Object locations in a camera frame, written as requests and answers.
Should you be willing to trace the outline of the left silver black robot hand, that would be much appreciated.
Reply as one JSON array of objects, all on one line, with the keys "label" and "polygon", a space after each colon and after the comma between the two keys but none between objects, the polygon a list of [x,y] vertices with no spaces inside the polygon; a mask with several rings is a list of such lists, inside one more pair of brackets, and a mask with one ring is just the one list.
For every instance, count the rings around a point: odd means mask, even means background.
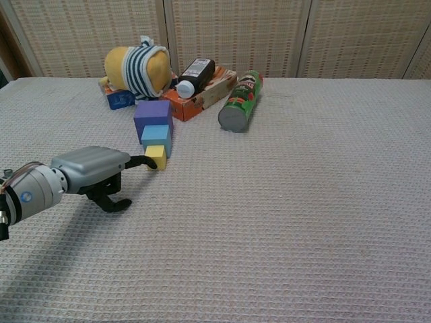
[{"label": "left silver black robot hand", "polygon": [[87,146],[53,157],[50,168],[66,179],[66,193],[86,195],[103,211],[115,213],[124,211],[132,203],[130,199],[114,202],[109,198],[121,190],[121,172],[140,165],[158,169],[155,160],[146,155]]}]

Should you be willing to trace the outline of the small yellow foam cube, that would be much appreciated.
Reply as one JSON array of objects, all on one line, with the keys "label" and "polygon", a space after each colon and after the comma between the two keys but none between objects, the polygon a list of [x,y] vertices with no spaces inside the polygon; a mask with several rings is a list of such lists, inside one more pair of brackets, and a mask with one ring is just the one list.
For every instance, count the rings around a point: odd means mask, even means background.
[{"label": "small yellow foam cube", "polygon": [[145,155],[154,160],[157,170],[164,170],[166,168],[167,156],[164,145],[148,145],[145,149]]}]

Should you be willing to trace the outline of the medium blue foam cube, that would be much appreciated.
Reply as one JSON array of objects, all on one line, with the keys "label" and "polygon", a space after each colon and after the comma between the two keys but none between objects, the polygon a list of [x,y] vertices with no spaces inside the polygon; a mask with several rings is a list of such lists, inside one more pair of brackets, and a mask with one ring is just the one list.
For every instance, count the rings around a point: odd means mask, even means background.
[{"label": "medium blue foam cube", "polygon": [[166,157],[172,153],[172,135],[168,124],[146,125],[141,135],[141,144],[146,149],[150,145],[163,145]]}]

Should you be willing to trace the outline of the small blue orange box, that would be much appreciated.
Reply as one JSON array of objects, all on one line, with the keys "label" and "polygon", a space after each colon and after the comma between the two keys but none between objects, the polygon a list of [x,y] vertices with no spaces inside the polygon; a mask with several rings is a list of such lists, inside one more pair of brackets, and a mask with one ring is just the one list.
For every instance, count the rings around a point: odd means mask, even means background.
[{"label": "small blue orange box", "polygon": [[162,96],[156,98],[144,98],[138,100],[135,95],[129,90],[118,89],[111,84],[107,77],[103,77],[99,80],[98,85],[104,97],[106,98],[107,104],[111,110],[118,110],[120,108],[126,108],[132,105],[138,105],[141,102],[157,102]]}]

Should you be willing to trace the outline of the large purple foam cube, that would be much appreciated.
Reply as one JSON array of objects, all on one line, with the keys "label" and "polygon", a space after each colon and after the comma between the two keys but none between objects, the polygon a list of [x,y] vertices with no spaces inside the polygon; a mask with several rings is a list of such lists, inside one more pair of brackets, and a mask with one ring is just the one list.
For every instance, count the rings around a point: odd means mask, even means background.
[{"label": "large purple foam cube", "polygon": [[133,120],[139,142],[147,125],[168,124],[170,134],[173,135],[172,105],[168,100],[138,101]]}]

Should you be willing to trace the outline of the yellow plush toy striped shirt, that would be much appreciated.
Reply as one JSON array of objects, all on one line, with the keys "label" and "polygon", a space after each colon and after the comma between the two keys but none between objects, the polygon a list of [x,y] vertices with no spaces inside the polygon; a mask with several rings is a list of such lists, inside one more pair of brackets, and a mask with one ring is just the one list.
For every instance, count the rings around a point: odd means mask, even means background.
[{"label": "yellow plush toy striped shirt", "polygon": [[149,36],[140,40],[137,46],[118,46],[106,54],[99,85],[129,91],[136,100],[159,98],[172,81],[170,53]]}]

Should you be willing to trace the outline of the orange cardboard box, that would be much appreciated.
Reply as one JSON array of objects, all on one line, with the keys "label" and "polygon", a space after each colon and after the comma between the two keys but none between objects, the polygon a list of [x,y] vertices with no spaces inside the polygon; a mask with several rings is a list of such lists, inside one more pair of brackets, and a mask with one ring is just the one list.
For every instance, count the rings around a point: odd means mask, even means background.
[{"label": "orange cardboard box", "polygon": [[159,99],[171,102],[173,117],[183,122],[188,121],[230,95],[238,80],[237,73],[219,65],[215,67],[215,73],[204,90],[188,99],[178,96],[176,92],[178,76],[172,72],[171,86]]}]

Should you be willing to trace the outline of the dark bottle white cap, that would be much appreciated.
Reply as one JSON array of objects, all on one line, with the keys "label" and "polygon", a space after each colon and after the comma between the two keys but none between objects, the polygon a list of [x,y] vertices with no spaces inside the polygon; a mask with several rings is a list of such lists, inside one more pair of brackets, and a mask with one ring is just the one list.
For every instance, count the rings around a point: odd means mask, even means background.
[{"label": "dark bottle white cap", "polygon": [[215,67],[215,61],[212,59],[195,59],[178,77],[178,96],[189,99],[201,92],[211,80]]}]

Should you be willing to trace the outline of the green Pringles can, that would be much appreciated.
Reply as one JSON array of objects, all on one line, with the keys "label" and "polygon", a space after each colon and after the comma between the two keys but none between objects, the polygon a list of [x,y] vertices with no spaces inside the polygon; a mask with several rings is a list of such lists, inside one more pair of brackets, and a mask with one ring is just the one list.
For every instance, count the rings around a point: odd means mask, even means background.
[{"label": "green Pringles can", "polygon": [[218,122],[224,130],[235,133],[245,130],[262,87],[263,76],[258,71],[249,70],[238,79],[218,114]]}]

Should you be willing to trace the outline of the white woven tablecloth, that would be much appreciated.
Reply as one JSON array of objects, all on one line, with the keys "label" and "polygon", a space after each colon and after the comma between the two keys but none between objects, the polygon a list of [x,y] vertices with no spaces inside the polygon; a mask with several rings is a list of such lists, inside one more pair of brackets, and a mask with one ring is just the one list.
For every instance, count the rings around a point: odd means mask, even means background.
[{"label": "white woven tablecloth", "polygon": [[0,323],[431,323],[431,80],[264,81],[176,121],[105,213],[66,194],[0,242]]}]

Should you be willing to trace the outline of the bamboo folding screen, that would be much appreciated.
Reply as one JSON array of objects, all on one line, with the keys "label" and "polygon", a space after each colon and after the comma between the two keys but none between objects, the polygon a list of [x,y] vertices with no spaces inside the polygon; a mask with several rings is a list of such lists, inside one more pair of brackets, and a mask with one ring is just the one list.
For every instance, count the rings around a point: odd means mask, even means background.
[{"label": "bamboo folding screen", "polygon": [[101,77],[147,35],[178,71],[431,79],[431,0],[0,0],[0,33],[34,76]]}]

